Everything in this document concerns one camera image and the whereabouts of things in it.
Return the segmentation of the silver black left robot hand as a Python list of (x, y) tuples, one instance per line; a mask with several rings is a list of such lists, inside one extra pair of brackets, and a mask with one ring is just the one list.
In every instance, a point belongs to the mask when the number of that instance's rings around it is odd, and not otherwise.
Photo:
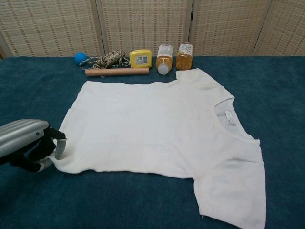
[(21, 119), (0, 127), (0, 164), (10, 164), (29, 172), (41, 172), (60, 159), (66, 147), (66, 135), (47, 121)]

